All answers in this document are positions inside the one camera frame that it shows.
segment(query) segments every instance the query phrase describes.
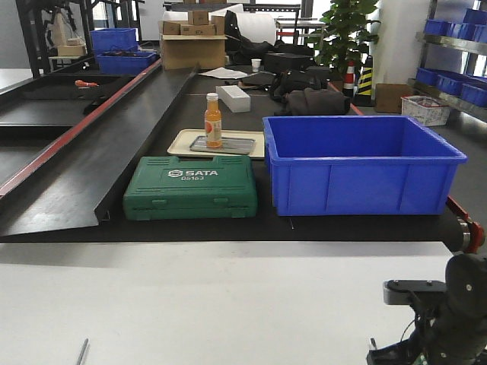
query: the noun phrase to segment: bottle cap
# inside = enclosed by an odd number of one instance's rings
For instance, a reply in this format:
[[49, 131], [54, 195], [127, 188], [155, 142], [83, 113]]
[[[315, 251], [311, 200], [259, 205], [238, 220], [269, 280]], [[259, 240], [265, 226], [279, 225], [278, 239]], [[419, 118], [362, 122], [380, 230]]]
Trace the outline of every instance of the bottle cap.
[[218, 94], [217, 93], [207, 93], [206, 94], [206, 99], [208, 101], [218, 100]]

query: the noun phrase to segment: orange sauce bottle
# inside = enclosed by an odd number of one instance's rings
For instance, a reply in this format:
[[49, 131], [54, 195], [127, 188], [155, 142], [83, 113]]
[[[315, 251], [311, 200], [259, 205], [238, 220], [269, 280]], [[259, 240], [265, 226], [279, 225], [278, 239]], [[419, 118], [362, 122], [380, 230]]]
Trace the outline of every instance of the orange sauce bottle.
[[218, 94], [206, 94], [205, 133], [206, 147], [221, 147], [221, 112], [218, 108]]

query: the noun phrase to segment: yellow and black striped post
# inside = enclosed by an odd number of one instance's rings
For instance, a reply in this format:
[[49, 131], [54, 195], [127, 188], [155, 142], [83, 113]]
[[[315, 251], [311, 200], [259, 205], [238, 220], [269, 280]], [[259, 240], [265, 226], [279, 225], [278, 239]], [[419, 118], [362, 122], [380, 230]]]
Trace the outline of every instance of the yellow and black striped post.
[[374, 60], [372, 56], [367, 56], [360, 78], [358, 79], [358, 90], [355, 94], [353, 103], [356, 106], [372, 106], [372, 70]]

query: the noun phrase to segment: green leaves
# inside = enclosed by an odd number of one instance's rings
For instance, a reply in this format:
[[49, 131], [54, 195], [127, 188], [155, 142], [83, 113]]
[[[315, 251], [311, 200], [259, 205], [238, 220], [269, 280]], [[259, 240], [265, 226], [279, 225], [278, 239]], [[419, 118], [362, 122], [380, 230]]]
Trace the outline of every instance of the green leaves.
[[377, 10], [377, 3], [378, 0], [331, 0], [330, 9], [320, 19], [326, 24], [327, 36], [317, 62], [331, 65], [341, 73], [346, 71], [348, 60], [361, 67], [362, 55], [369, 52], [369, 42], [379, 40], [368, 26], [380, 21], [367, 19], [368, 14]]

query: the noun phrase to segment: white basket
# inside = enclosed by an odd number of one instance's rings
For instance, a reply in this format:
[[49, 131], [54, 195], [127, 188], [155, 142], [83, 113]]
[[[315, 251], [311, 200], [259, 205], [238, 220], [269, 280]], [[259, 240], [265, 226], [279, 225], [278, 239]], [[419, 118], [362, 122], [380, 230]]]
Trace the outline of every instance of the white basket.
[[403, 107], [401, 114], [412, 116], [427, 127], [447, 124], [450, 107], [432, 97], [401, 97]]

